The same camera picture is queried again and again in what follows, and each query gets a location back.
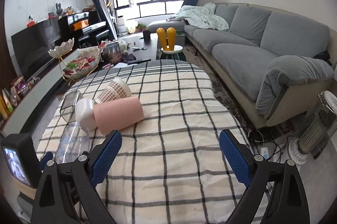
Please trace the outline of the white plastic cup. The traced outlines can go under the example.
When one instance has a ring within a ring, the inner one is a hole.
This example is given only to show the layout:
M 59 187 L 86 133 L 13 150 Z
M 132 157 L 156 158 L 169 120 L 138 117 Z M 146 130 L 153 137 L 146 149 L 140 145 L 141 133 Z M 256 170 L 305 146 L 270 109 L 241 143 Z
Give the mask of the white plastic cup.
M 88 98 L 80 99 L 75 105 L 75 121 L 88 131 L 92 131 L 97 128 L 94 116 L 95 105 L 96 102 Z

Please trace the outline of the shell shaped snack tray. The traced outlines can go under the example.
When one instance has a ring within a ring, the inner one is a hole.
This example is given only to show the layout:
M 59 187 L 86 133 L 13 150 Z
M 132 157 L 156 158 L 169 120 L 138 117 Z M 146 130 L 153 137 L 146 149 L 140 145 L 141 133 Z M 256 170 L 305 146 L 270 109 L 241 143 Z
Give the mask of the shell shaped snack tray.
M 75 40 L 72 38 L 48 51 L 52 58 L 59 60 L 59 65 L 61 63 L 65 65 L 65 67 L 61 69 L 64 80 L 73 82 L 85 78 L 92 73 L 98 67 L 101 58 L 99 46 L 86 47 L 84 49 L 77 49 L 76 52 L 78 56 L 76 59 L 67 63 L 63 59 L 63 56 L 72 51 L 74 43 Z

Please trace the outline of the clear grey square cup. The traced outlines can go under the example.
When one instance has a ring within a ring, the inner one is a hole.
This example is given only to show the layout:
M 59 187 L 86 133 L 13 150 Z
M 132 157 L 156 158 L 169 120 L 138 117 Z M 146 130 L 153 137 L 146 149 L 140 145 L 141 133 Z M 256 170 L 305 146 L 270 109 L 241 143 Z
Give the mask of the clear grey square cup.
M 83 94 L 79 90 L 74 90 L 65 94 L 60 108 L 60 116 L 67 123 L 75 121 L 75 106 Z

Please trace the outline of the dark coffee table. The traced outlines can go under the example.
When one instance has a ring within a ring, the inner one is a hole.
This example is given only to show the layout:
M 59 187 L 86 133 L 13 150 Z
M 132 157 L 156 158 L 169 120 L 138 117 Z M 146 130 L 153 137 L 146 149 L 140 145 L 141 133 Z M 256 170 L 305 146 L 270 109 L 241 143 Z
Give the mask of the dark coffee table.
M 115 64 L 114 66 L 119 65 L 128 65 L 129 61 L 133 61 L 136 59 L 144 59 L 150 58 L 151 61 L 155 61 L 157 57 L 157 45 L 158 45 L 158 37 L 156 34 L 151 34 L 151 42 L 144 43 L 143 34 L 132 34 L 129 36 L 119 37 L 117 40 L 112 42 L 106 42 L 105 47 L 109 43 L 118 42 L 120 51 L 122 53 L 122 60 L 120 63 Z M 106 56 L 105 47 L 102 50 L 101 58 L 105 65 L 113 65 L 111 64 Z

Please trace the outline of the black television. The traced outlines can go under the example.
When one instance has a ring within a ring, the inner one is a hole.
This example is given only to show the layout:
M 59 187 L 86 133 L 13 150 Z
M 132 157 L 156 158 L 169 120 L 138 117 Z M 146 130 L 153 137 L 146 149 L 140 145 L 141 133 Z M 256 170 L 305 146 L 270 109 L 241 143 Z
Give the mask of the black television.
M 49 50 L 61 43 L 58 19 L 25 28 L 11 36 L 11 41 L 21 75 L 28 80 L 52 60 Z

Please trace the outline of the black mug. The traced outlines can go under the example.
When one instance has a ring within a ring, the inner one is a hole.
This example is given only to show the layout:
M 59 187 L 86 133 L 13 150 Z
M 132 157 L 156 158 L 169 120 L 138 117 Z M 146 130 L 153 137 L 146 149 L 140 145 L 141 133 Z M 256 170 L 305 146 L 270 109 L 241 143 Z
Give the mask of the black mug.
M 150 32 L 150 30 L 144 30 L 143 31 L 143 40 L 144 40 L 144 43 L 151 42 L 151 32 Z

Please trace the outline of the clear blue printed plastic cup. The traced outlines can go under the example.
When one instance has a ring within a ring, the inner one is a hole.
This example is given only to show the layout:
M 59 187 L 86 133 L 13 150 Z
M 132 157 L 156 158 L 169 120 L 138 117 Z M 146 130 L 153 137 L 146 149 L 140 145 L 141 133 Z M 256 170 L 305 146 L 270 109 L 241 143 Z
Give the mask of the clear blue printed plastic cup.
M 89 151 L 89 145 L 88 129 L 80 123 L 70 123 L 64 129 L 54 160 L 58 164 L 73 162 L 83 152 Z

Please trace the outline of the grey ottoman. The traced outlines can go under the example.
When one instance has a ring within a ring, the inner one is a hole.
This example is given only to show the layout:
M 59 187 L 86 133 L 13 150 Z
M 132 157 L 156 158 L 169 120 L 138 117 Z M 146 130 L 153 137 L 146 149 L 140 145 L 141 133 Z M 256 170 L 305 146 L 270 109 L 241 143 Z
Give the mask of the grey ottoman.
M 150 31 L 151 33 L 156 33 L 158 28 L 163 28 L 164 30 L 167 30 L 168 28 L 174 28 L 178 33 L 184 32 L 185 25 L 186 23 L 184 21 L 159 20 L 151 22 L 147 26 L 146 30 Z

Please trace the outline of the black piano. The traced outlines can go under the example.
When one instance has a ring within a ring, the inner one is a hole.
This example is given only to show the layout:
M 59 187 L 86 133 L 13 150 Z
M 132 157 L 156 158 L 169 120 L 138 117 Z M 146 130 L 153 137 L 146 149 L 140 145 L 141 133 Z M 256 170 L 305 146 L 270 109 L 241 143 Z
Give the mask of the black piano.
M 99 46 L 109 36 L 106 21 L 96 10 L 64 16 L 58 20 L 60 36 L 64 42 L 74 40 L 74 49 Z

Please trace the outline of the white power strip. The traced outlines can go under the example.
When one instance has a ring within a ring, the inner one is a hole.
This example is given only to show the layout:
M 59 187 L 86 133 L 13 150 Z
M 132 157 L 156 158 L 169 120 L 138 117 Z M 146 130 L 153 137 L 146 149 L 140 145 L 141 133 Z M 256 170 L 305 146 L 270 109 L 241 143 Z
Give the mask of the white power strip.
M 261 147 L 260 154 L 268 161 L 270 159 L 270 151 L 268 147 Z

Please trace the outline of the brown checked paper cup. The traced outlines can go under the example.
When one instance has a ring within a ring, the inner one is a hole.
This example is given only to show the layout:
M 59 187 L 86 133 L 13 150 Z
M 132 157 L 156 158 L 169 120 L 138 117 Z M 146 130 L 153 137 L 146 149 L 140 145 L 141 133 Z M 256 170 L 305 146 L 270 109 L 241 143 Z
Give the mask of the brown checked paper cup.
M 131 96 L 131 90 L 120 77 L 115 77 L 94 101 L 97 104 L 112 100 L 124 99 Z

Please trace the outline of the grey sectional sofa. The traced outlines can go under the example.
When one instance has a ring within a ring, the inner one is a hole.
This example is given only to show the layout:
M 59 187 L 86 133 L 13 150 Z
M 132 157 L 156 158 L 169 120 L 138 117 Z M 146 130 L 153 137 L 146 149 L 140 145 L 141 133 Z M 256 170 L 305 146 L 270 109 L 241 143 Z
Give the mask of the grey sectional sofa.
M 218 4 L 227 30 L 186 25 L 185 33 L 256 128 L 309 112 L 336 66 L 336 31 L 284 10 Z

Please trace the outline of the grey white tv cabinet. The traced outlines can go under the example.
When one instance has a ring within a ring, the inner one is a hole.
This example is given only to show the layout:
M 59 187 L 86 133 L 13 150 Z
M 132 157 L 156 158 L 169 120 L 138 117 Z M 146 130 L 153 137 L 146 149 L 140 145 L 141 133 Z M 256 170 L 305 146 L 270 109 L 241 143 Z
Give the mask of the grey white tv cabinet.
M 20 133 L 24 125 L 33 115 L 37 106 L 56 86 L 63 82 L 62 70 L 65 68 L 63 61 L 53 60 L 55 66 L 38 81 L 18 104 L 9 119 L 1 129 L 1 135 L 6 137 L 12 133 Z

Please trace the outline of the snack packets on cabinet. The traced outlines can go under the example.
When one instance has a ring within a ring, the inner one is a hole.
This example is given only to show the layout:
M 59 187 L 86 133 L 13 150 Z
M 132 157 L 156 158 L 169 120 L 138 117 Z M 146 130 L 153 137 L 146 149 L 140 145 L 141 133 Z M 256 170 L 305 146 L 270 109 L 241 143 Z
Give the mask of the snack packets on cabinet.
M 9 90 L 1 90 L 1 123 L 9 119 L 18 104 L 39 81 L 40 77 L 26 81 L 23 76 L 18 76 L 11 82 Z

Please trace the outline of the pink plastic cup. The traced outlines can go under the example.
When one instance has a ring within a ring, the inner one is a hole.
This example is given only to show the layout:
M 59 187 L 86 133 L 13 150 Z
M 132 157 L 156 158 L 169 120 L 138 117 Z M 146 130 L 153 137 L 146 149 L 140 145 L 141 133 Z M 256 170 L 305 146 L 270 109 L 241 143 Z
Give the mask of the pink plastic cup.
M 104 136 L 144 119 L 142 104 L 134 96 L 96 104 L 93 111 L 98 129 Z

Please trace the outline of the yellow rabbit ear stool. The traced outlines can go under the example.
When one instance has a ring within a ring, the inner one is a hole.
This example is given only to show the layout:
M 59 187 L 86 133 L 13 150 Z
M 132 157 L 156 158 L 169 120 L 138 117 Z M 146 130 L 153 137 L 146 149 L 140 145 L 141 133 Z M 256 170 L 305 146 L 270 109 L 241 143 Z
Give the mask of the yellow rabbit ear stool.
M 183 46 L 176 44 L 177 31 L 170 27 L 167 30 L 158 28 L 156 30 L 160 43 L 160 60 L 178 60 L 186 61 L 186 56 L 183 53 Z

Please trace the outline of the white electric heater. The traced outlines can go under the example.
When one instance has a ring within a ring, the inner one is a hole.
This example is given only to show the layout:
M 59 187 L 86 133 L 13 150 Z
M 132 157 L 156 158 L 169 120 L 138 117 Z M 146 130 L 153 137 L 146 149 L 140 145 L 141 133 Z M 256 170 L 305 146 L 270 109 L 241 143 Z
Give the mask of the white electric heater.
M 336 96 L 330 91 L 318 94 L 318 102 L 299 137 L 292 139 L 288 154 L 296 165 L 303 165 L 309 155 L 317 159 L 336 133 Z

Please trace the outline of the light green blanket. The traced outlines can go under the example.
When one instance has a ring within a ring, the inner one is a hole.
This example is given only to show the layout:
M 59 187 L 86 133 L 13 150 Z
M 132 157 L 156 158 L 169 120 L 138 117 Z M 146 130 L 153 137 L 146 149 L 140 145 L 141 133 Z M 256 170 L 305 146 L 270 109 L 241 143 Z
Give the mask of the light green blanket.
M 169 21 L 185 20 L 189 25 L 200 29 L 227 31 L 229 24 L 224 18 L 215 14 L 216 7 L 212 2 L 203 6 L 184 5 L 168 19 Z

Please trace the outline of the clear snack jar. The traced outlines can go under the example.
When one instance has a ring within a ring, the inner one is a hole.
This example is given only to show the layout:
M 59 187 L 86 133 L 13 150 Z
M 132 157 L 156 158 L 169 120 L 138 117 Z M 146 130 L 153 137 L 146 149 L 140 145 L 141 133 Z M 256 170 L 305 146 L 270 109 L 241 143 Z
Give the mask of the clear snack jar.
M 122 53 L 118 42 L 109 43 L 105 47 L 105 53 L 108 61 L 113 65 L 120 63 L 122 60 Z

